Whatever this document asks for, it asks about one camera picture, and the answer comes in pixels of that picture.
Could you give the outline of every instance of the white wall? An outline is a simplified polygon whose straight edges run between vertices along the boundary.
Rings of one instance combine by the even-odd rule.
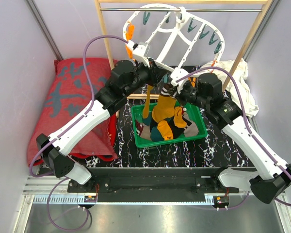
[[[64,58],[81,57],[86,43],[95,36],[101,35],[98,17],[93,0],[35,0],[59,50]],[[103,7],[140,7],[143,4],[116,4],[107,3]],[[192,8],[213,8],[213,9],[244,9],[260,8],[259,5],[198,5],[186,4],[187,9]],[[122,36],[123,25],[133,12],[104,12],[104,19],[109,34]],[[195,15],[213,23],[223,34],[226,41],[226,50],[222,59],[233,60],[236,58],[245,37],[250,30],[257,13],[194,13]],[[158,23],[165,15],[164,12],[152,12],[146,25],[143,25],[143,13],[140,13],[134,20],[135,33],[133,41],[139,43],[146,41],[150,34],[157,27]],[[214,50],[217,43],[208,45],[212,32],[203,40],[199,40],[194,46],[185,65],[200,65],[214,58]],[[162,41],[154,40],[150,55],[157,57],[158,51],[162,49],[164,42],[168,38],[167,33],[159,33]],[[115,59],[126,59],[127,54],[122,42],[111,40],[111,47]],[[176,65],[181,60],[184,53],[181,53],[187,45],[177,44],[171,51],[173,56],[167,56],[165,63]],[[95,42],[89,49],[89,56],[106,57],[103,41]]]
[[[25,1],[0,0],[0,233],[12,231],[54,59]]]
[[[259,132],[291,163],[291,0],[281,1],[248,62]],[[291,202],[291,187],[287,194]]]

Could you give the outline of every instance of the green plastic tray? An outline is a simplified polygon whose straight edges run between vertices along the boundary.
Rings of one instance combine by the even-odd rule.
[[[154,106],[157,103],[151,103],[150,104],[150,113],[152,112]],[[207,136],[207,130],[205,127],[205,123],[203,121],[203,118],[200,114],[199,109],[191,104],[186,104],[185,108],[187,109],[187,113],[189,115],[189,118],[191,121],[194,121],[198,127],[198,135],[194,137],[185,137],[184,134],[181,134],[180,137],[172,140],[165,140],[165,141],[160,141],[160,142],[153,142],[147,139],[143,139],[140,136],[137,135],[136,132],[136,125],[135,125],[135,120],[137,120],[139,123],[142,123],[142,110],[144,108],[144,105],[135,105],[132,106],[131,108],[131,116],[132,116],[132,125],[134,129],[134,135],[135,135],[135,143],[138,148],[145,148],[145,147],[155,147],[159,145],[165,145],[165,144],[170,144],[170,143],[176,143],[176,142],[183,142],[183,141],[191,141],[191,140],[197,140],[201,139]]]

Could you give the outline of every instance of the red cloth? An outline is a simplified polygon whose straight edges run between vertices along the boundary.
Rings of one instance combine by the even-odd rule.
[[[91,78],[91,85],[96,93],[102,88],[110,76],[111,70],[108,59],[87,58],[87,69]],[[51,86],[47,100],[44,103],[39,121],[34,129],[27,149],[27,163],[31,163],[38,152],[36,137],[44,133],[57,131],[68,121],[75,117],[91,100],[90,86],[87,81],[82,59],[67,59],[55,61],[56,78]],[[110,119],[114,123],[108,128],[110,119],[100,123],[82,138],[72,149],[71,154],[98,156],[104,160],[103,155],[111,155],[111,160],[117,158],[110,142],[115,140],[115,117]]]

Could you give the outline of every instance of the metal rail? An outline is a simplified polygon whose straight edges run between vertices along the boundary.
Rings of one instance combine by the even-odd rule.
[[[101,11],[156,11],[156,12],[179,12],[180,9],[169,8],[118,8],[101,7]],[[185,9],[187,12],[261,12],[261,9]]]

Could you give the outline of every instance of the yellow sock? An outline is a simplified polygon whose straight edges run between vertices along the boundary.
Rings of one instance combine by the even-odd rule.
[[[160,95],[157,105],[155,105],[152,111],[152,117],[155,122],[159,123],[161,120],[173,117],[175,114],[175,103],[176,99]]]
[[[146,119],[149,116],[149,110],[150,110],[150,92],[153,90],[153,87],[148,85],[147,91],[146,91],[146,100],[145,100],[145,106],[142,110],[142,118]]]
[[[174,139],[173,132],[171,131],[171,128],[169,127],[167,121],[160,121],[157,125],[157,129],[160,131],[164,140]]]
[[[186,122],[182,118],[182,108],[181,107],[175,108],[174,124],[178,128],[185,128],[186,127]]]

